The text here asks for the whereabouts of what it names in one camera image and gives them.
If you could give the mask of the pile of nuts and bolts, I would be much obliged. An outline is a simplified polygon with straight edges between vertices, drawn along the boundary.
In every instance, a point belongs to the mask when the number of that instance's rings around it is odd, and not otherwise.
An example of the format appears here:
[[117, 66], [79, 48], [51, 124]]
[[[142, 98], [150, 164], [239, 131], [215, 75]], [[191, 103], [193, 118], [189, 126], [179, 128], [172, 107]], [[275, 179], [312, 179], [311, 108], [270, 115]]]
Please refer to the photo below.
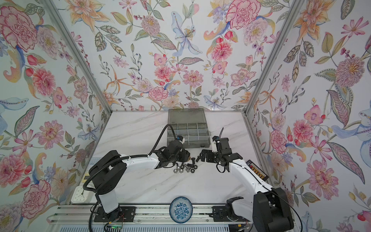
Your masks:
[[176, 163], [175, 168], [173, 169], [173, 173], [174, 174], [177, 174], [177, 173], [182, 174], [183, 172], [187, 172], [187, 173], [194, 174], [197, 169], [198, 169], [198, 166], [196, 164], [187, 163], [187, 164], [179, 165], [178, 163]]

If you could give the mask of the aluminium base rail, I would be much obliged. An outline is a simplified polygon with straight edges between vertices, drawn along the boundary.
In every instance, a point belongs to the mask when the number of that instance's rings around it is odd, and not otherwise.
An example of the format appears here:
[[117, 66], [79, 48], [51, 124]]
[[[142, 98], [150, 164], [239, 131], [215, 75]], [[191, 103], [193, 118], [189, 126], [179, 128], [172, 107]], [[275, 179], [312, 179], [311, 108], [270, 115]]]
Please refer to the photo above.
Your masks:
[[[155, 225], [177, 223], [170, 216], [169, 204], [122, 204], [122, 216], [118, 221], [112, 222], [123, 225]], [[224, 213], [223, 204], [193, 204], [192, 216], [186, 224], [252, 224], [253, 221], [240, 218], [231, 221]], [[56, 212], [47, 218], [50, 225], [88, 225], [101, 226], [109, 221], [103, 214], [101, 207], [97, 207], [95, 213], [91, 212], [91, 205], [67, 205], [57, 207]]]

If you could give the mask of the grey compartment organizer box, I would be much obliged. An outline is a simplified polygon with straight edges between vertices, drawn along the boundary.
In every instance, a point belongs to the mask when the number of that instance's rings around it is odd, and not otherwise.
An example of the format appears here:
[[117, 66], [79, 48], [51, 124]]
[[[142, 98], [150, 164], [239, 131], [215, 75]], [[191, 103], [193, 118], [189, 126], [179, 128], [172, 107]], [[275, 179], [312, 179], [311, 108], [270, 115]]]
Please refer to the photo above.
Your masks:
[[202, 108], [170, 109], [168, 124], [173, 127], [173, 130], [168, 129], [167, 143], [174, 140], [173, 134], [175, 134], [184, 138], [184, 148], [210, 147], [210, 133]]

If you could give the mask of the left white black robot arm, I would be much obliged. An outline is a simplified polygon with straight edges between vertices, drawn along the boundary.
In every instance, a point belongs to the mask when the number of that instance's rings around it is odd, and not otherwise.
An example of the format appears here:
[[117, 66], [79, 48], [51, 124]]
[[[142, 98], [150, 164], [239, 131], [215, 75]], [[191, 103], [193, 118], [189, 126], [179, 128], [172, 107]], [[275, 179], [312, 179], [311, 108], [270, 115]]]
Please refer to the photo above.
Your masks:
[[124, 156], [112, 150], [89, 170], [83, 190], [93, 192], [97, 203], [106, 214], [110, 214], [119, 209], [115, 188], [125, 172], [161, 169], [172, 163], [185, 163], [189, 159], [190, 153], [179, 140], [171, 141], [167, 147], [150, 154]]

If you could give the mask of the yellow grey calculator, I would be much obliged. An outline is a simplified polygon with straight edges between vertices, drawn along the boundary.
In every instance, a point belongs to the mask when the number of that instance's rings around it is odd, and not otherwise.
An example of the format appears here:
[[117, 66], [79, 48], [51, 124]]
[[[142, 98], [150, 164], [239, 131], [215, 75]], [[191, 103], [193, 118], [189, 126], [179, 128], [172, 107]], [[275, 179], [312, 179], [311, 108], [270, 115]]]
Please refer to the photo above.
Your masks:
[[99, 157], [92, 157], [88, 166], [87, 166], [87, 169], [84, 173], [84, 177], [82, 179], [82, 181], [86, 181], [88, 178], [89, 178], [89, 170], [100, 160]]

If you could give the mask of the blue patterned ceramic plate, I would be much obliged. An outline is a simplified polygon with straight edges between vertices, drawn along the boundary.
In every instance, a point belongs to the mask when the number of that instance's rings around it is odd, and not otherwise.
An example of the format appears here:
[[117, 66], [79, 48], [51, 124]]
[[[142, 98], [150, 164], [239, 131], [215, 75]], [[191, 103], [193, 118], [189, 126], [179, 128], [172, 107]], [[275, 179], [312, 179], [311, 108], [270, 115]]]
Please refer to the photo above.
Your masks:
[[174, 222], [178, 224], [186, 223], [192, 217], [193, 205], [188, 198], [177, 197], [170, 204], [169, 214]]

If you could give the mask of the black case of bits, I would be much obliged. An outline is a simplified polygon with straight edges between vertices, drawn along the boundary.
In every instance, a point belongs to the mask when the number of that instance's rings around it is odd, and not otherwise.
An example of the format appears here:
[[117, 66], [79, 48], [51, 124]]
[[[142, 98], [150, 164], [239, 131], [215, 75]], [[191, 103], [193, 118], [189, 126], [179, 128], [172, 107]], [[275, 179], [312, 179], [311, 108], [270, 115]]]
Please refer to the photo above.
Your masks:
[[255, 163], [253, 163], [251, 160], [248, 160], [246, 162], [246, 164], [263, 181], [267, 181], [268, 180], [269, 177]]

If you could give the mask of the white analog clock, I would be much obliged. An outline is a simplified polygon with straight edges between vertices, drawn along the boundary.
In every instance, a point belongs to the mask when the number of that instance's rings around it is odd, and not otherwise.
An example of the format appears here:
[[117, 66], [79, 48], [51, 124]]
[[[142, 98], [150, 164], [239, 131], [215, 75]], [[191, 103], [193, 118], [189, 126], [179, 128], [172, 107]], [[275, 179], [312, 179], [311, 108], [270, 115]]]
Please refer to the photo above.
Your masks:
[[77, 186], [74, 190], [74, 193], [71, 198], [72, 204], [82, 204], [86, 200], [85, 196], [85, 190], [83, 189], [83, 186]]

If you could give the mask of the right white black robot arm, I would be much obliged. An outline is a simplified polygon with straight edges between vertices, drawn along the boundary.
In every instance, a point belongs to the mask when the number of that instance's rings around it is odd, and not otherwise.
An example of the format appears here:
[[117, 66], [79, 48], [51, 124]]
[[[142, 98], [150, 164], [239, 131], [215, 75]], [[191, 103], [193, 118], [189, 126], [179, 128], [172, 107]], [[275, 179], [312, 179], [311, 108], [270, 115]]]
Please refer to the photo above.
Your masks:
[[294, 228], [294, 219], [285, 191], [273, 188], [253, 171], [254, 163], [234, 153], [228, 138], [214, 136], [212, 149], [202, 150], [201, 161], [223, 167], [249, 191], [250, 199], [234, 197], [226, 201], [222, 215], [231, 221], [244, 218], [258, 232], [286, 232]]

